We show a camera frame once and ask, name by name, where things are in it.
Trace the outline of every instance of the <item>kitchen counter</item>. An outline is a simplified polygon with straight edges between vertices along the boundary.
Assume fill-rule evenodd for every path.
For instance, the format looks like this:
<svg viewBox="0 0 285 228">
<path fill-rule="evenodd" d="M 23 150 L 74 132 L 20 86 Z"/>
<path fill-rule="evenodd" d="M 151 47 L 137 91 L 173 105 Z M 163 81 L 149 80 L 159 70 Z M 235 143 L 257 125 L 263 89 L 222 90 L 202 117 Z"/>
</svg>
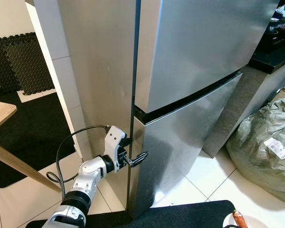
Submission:
<svg viewBox="0 0 285 228">
<path fill-rule="evenodd" d="M 243 75 L 203 146 L 205 153 L 214 157 L 242 120 L 263 107 L 275 91 L 285 86 L 285 62 L 278 61 L 276 67 L 270 62 L 274 70 L 271 74 L 251 66 L 240 69 Z M 263 66 L 270 70 L 270 65 Z"/>
<path fill-rule="evenodd" d="M 285 65 L 285 21 L 268 24 L 248 66 L 272 74 Z"/>
<path fill-rule="evenodd" d="M 248 66 L 268 74 L 272 74 L 284 65 L 285 45 L 270 54 L 256 50 L 248 63 Z"/>
</svg>

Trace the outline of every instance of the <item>black rug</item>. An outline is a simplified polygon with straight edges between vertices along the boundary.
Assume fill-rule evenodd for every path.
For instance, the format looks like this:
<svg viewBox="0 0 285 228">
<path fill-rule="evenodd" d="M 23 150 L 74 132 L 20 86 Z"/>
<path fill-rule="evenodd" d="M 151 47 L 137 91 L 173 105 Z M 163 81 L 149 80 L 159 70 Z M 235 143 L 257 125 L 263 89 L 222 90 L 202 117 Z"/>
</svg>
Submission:
<svg viewBox="0 0 285 228">
<path fill-rule="evenodd" d="M 222 228 L 225 217 L 234 210 L 230 201 L 214 201 L 150 208 L 132 221 L 125 211 L 87 216 L 85 228 Z M 41 228 L 46 220 L 32 221 L 26 228 Z"/>
<path fill-rule="evenodd" d="M 35 170 L 53 164 L 61 141 L 70 134 L 57 94 L 21 103 L 17 93 L 5 94 L 0 89 L 0 102 L 17 107 L 15 114 L 0 126 L 0 146 Z M 60 158 L 74 151 L 74 142 L 69 140 Z M 0 188 L 25 177 L 0 161 Z"/>
</svg>

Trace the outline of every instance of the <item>wooden table leg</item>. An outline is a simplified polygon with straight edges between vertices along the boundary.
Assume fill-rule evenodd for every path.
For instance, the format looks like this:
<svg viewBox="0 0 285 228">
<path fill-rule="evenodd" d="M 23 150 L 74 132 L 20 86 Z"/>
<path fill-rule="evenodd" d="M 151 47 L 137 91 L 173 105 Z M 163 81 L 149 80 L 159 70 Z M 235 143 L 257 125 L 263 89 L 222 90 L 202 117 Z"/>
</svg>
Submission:
<svg viewBox="0 0 285 228">
<path fill-rule="evenodd" d="M 40 174 L 38 171 L 30 167 L 28 164 L 26 164 L 25 162 L 23 162 L 22 160 L 20 160 L 19 158 L 17 158 L 13 154 L 2 148 L 1 146 L 0 146 L 0 161 L 16 169 L 17 171 L 23 173 L 24 175 L 38 181 L 39 183 L 44 184 L 45 186 L 57 192 L 61 192 L 61 189 L 57 185 L 55 185 L 45 176 Z"/>
</svg>

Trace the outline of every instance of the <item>white wall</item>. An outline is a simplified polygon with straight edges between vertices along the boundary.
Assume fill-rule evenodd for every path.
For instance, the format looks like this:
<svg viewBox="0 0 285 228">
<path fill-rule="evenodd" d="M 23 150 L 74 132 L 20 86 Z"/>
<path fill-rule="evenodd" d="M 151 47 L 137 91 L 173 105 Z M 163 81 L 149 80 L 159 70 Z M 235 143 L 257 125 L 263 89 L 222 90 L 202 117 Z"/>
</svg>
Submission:
<svg viewBox="0 0 285 228">
<path fill-rule="evenodd" d="M 0 0 L 0 37 L 33 31 L 24 0 Z"/>
</svg>

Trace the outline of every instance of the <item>white tile floor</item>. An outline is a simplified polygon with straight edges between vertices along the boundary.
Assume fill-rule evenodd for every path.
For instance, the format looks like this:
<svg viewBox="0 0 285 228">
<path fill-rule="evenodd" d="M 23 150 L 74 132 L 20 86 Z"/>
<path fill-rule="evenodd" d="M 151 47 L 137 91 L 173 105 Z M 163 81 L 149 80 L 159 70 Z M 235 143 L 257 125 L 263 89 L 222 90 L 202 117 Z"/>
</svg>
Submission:
<svg viewBox="0 0 285 228">
<path fill-rule="evenodd" d="M 17 94 L 18 94 L 18 96 L 20 98 L 20 101 L 22 103 L 24 103 L 24 102 L 27 102 L 27 101 L 31 101 L 31 100 L 34 100 L 34 99 L 37 99 L 37 98 L 40 98 L 40 97 L 43 97 L 43 96 L 55 93 L 55 92 L 56 92 L 56 89 L 50 89 L 50 90 L 43 91 L 43 92 L 40 92 L 40 93 L 35 93 L 35 94 L 31 94 L 31 95 L 24 95 L 23 94 L 23 90 L 21 90 L 21 91 L 17 91 Z"/>
<path fill-rule="evenodd" d="M 79 165 L 77 153 L 62 159 L 63 175 L 71 176 Z M 47 171 L 55 171 L 55 165 L 40 172 Z M 100 181 L 98 189 L 89 214 L 123 210 L 105 179 Z M 285 227 L 285 202 L 245 179 L 225 149 L 214 159 L 201 152 L 186 178 L 153 207 L 210 200 L 230 200 L 243 215 L 253 217 L 266 227 Z M 0 189 L 0 228 L 24 228 L 31 220 L 47 219 L 60 201 L 59 193 L 30 178 Z"/>
</svg>

